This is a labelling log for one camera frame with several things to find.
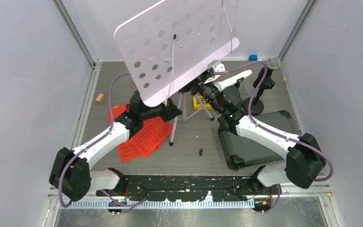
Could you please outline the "white music stand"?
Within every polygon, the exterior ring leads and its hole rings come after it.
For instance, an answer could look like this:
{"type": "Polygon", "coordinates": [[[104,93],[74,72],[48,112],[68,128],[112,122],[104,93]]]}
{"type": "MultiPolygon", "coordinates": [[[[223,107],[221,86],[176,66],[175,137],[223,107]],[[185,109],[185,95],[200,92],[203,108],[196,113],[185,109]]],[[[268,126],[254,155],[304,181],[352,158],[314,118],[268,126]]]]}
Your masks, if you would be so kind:
{"type": "Polygon", "coordinates": [[[113,38],[149,107],[234,51],[237,0],[162,0],[120,24],[113,38]]]}

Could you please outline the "right black mic stand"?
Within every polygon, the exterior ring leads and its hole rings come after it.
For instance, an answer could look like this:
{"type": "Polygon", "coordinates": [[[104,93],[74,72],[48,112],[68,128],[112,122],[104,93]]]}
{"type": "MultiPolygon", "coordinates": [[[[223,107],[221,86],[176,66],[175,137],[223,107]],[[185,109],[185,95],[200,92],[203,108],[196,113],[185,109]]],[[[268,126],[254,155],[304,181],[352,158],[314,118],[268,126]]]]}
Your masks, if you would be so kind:
{"type": "MultiPolygon", "coordinates": [[[[251,114],[252,115],[259,115],[263,112],[264,110],[264,104],[263,102],[260,100],[260,97],[262,96],[263,92],[264,92],[264,88],[260,88],[256,94],[256,96],[253,98],[252,103],[251,103],[251,114]]],[[[249,105],[249,101],[250,101],[250,97],[246,98],[243,102],[243,109],[247,112],[249,110],[248,105],[249,105]]]]}

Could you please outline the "yellow red blue toy block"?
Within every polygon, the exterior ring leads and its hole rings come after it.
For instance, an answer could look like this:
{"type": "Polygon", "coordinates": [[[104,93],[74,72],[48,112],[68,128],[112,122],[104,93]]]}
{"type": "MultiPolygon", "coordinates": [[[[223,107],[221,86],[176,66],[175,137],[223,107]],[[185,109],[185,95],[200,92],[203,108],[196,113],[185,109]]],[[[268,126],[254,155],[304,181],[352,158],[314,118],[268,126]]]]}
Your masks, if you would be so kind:
{"type": "MultiPolygon", "coordinates": [[[[212,109],[212,106],[204,99],[204,97],[199,96],[199,99],[201,100],[201,102],[204,104],[204,106],[207,109],[212,109]]],[[[202,107],[201,102],[194,96],[193,97],[193,109],[194,110],[198,110],[202,107]]]]}

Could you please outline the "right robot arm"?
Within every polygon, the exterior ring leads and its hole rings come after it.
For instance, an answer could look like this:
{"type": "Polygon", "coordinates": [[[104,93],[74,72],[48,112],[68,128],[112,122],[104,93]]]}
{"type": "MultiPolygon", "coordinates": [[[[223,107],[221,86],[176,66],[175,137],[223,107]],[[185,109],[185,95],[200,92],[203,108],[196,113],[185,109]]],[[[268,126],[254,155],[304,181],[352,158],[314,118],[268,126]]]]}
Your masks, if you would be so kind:
{"type": "Polygon", "coordinates": [[[253,140],[284,159],[277,165],[259,167],[250,177],[251,189],[255,193],[263,194],[271,186],[281,183],[293,183],[308,189],[313,182],[319,182],[318,175],[329,160],[322,154],[315,137],[309,133],[299,136],[279,130],[243,110],[236,86],[240,81],[236,79],[222,88],[219,83],[195,79],[180,92],[201,95],[220,114],[218,122],[224,131],[253,140]]]}

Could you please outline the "black silver microphone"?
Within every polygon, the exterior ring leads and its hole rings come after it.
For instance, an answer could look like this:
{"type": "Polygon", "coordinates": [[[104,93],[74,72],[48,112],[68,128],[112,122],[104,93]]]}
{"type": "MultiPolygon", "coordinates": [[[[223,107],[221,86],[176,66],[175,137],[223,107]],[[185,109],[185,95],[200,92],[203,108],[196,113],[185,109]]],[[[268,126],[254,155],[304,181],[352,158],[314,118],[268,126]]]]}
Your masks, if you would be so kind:
{"type": "Polygon", "coordinates": [[[271,78],[273,71],[279,68],[281,60],[277,56],[267,59],[266,67],[263,67],[258,73],[257,79],[253,83],[253,87],[259,86],[260,89],[272,89],[275,82],[271,78]]]}

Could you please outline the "small blue block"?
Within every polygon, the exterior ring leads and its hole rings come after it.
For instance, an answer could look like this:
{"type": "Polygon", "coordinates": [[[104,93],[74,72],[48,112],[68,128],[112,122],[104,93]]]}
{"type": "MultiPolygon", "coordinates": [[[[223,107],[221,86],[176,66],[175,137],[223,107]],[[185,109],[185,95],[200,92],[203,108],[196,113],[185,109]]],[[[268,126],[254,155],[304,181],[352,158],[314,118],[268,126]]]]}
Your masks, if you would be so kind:
{"type": "Polygon", "coordinates": [[[252,54],[249,56],[248,58],[249,61],[257,61],[258,60],[258,56],[256,54],[252,54]]]}

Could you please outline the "white toy microphone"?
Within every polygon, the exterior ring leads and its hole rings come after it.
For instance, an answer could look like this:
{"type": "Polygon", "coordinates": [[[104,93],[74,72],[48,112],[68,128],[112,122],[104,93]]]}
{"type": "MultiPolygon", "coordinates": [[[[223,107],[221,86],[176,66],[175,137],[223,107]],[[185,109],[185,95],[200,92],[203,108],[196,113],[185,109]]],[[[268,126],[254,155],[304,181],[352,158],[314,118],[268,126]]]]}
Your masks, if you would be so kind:
{"type": "Polygon", "coordinates": [[[237,83],[242,82],[245,78],[249,77],[252,74],[252,70],[245,70],[239,74],[236,74],[228,79],[223,81],[215,82],[214,86],[222,92],[227,87],[234,86],[237,83]]]}

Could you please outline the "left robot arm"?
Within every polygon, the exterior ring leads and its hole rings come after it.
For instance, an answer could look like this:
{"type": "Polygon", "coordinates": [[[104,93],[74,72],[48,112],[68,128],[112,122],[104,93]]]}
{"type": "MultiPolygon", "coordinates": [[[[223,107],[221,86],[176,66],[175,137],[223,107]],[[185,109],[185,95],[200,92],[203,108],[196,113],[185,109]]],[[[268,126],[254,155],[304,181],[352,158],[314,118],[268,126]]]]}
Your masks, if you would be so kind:
{"type": "Polygon", "coordinates": [[[57,152],[49,177],[50,185],[71,201],[79,201],[87,193],[98,190],[122,195],[126,183],[117,173],[109,169],[92,171],[92,167],[112,149],[134,137],[143,128],[145,120],[159,117],[167,122],[181,114],[172,99],[149,107],[135,91],[126,110],[113,119],[107,129],[87,143],[73,149],[63,147],[57,152]]]}

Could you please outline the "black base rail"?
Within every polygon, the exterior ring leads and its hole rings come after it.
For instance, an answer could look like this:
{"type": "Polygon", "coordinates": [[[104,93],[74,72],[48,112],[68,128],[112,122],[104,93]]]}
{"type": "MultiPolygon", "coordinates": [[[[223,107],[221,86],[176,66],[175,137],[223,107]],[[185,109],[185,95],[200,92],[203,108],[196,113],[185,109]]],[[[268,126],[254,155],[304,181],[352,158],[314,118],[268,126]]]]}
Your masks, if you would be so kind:
{"type": "Polygon", "coordinates": [[[124,175],[113,190],[89,192],[71,202],[69,209],[220,209],[267,210],[284,198],[321,198],[333,194],[328,185],[314,183],[309,189],[292,183],[280,188],[254,189],[247,176],[219,175],[124,175]]]}

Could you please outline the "tan wooden block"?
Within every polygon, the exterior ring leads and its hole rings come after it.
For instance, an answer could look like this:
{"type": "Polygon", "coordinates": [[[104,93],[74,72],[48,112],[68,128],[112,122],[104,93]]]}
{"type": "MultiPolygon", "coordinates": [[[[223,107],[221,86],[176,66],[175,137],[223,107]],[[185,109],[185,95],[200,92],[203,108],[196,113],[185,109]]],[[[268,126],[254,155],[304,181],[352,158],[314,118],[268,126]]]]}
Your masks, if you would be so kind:
{"type": "Polygon", "coordinates": [[[97,103],[101,104],[101,103],[104,101],[104,99],[105,99],[105,95],[104,95],[103,93],[100,93],[100,94],[96,97],[95,101],[96,101],[97,103]]]}

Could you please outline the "black carrying case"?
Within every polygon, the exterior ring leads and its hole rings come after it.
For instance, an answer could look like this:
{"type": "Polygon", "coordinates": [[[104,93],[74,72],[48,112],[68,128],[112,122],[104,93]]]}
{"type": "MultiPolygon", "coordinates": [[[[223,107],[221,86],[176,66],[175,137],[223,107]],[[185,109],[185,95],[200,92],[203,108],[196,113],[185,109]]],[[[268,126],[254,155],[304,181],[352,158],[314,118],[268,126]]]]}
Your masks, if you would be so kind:
{"type": "MultiPolygon", "coordinates": [[[[256,115],[255,118],[279,130],[291,134],[299,134],[295,120],[286,110],[256,115]]],[[[218,128],[218,136],[223,148],[226,164],[232,170],[237,171],[248,166],[261,166],[282,160],[282,157],[271,149],[249,138],[224,131],[220,127],[218,128]]]]}

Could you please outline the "red sheet music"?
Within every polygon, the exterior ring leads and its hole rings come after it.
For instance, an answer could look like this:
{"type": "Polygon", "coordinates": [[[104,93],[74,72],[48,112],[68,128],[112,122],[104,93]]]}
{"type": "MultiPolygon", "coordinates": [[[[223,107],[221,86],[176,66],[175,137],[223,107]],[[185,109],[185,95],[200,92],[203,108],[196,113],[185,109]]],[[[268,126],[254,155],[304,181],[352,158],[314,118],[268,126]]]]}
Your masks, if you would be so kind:
{"type": "Polygon", "coordinates": [[[145,158],[162,146],[172,133],[172,125],[160,117],[144,121],[143,128],[128,142],[145,158]]]}
{"type": "Polygon", "coordinates": [[[117,147],[121,162],[126,163],[138,157],[143,157],[128,141],[117,147]]]}

